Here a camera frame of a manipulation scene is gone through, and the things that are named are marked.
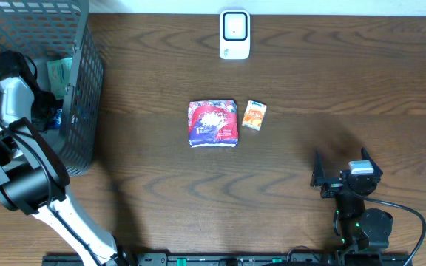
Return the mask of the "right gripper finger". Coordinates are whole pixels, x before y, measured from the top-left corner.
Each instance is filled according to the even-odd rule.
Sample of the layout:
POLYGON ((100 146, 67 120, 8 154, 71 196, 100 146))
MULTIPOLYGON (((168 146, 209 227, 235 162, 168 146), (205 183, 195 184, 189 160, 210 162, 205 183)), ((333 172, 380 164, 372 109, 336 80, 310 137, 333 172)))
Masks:
POLYGON ((372 168, 373 168, 373 174, 375 176, 379 176, 381 177, 383 175, 383 171, 381 170, 381 168, 374 162, 374 160, 371 158, 371 156, 369 155, 367 149, 365 147, 361 148, 361 158, 362 160, 367 160, 372 168))
POLYGON ((321 186, 326 182, 325 171, 322 164, 322 158, 318 151, 314 155, 314 170, 311 176, 310 186, 321 186))

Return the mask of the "teal wet wipes packet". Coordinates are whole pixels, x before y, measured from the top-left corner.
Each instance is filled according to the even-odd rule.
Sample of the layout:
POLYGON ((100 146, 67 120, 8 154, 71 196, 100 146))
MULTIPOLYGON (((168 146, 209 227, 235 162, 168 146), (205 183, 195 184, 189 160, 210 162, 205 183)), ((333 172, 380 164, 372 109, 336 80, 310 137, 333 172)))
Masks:
POLYGON ((56 100, 63 100, 66 95, 66 87, 70 82, 72 58, 63 58, 47 62, 50 91, 56 100))

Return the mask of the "orange pocket tissue pack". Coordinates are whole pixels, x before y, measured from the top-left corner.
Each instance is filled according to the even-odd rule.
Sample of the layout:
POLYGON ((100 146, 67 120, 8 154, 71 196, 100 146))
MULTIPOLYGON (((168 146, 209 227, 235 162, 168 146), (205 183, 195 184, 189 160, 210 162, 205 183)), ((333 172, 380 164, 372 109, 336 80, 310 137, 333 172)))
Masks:
POLYGON ((267 105, 249 100, 244 112, 242 126, 259 131, 265 117, 267 105))

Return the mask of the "blue Oreo cookie pack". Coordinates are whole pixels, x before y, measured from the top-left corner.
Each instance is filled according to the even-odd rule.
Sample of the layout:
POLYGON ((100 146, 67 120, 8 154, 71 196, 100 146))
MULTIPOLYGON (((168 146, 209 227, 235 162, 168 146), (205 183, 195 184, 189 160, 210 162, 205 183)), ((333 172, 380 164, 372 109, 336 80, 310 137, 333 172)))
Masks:
POLYGON ((47 128, 48 129, 60 129, 61 128, 61 119, 62 119, 63 109, 56 109, 55 114, 50 118, 47 128))

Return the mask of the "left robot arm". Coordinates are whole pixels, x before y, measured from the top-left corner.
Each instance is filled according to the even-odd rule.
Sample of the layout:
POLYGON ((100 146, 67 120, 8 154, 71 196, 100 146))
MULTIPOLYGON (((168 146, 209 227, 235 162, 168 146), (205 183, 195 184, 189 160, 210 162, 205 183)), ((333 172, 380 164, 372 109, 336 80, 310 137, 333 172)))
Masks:
POLYGON ((0 53, 0 203, 49 225, 84 265, 133 265, 75 199, 64 164, 41 136, 57 100, 37 76, 26 55, 0 53))

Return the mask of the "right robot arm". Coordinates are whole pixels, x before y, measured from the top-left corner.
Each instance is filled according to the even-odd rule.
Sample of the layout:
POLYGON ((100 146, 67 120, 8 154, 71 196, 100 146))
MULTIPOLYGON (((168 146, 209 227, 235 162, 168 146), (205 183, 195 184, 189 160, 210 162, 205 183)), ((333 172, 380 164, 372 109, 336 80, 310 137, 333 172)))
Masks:
POLYGON ((320 196, 332 198, 337 209, 334 232, 342 247, 328 255, 336 265, 382 265, 382 251, 389 247, 393 217, 378 208, 366 208, 365 198, 376 190, 383 175, 366 149, 361 159, 350 161, 338 177, 327 177, 322 158, 315 154, 310 186, 320 188, 320 196))

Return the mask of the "white barcode scanner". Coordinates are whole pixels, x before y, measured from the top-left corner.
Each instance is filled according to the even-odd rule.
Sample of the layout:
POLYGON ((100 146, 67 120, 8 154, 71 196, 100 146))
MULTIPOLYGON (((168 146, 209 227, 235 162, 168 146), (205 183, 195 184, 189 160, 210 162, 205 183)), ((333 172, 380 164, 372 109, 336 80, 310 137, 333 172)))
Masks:
POLYGON ((220 14, 219 55, 224 60, 245 60, 251 49, 251 18, 246 10, 224 10, 220 14))

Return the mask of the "grey plastic mesh basket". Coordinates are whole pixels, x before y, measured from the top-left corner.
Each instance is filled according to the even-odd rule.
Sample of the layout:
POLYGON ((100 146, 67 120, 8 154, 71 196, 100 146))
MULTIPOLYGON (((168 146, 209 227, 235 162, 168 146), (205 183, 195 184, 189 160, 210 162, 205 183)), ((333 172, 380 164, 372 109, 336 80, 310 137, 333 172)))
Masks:
POLYGON ((30 57, 38 84, 49 90, 47 62, 72 59, 61 126, 43 133, 70 176, 92 162, 104 66, 87 23, 88 0, 0 0, 0 52, 30 57))

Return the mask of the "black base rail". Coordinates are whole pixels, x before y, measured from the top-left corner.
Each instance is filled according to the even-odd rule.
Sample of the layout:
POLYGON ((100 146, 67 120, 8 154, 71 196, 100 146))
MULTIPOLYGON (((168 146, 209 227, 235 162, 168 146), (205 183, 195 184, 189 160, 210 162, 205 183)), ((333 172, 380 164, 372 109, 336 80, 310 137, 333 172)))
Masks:
POLYGON ((269 264, 279 265, 404 265, 407 260, 406 255, 384 254, 364 255, 351 254, 338 262, 332 256, 312 255, 305 251, 299 251, 291 255, 267 254, 267 255, 189 255, 189 254, 165 254, 165 253, 144 253, 138 254, 135 262, 140 266, 260 266, 269 264))

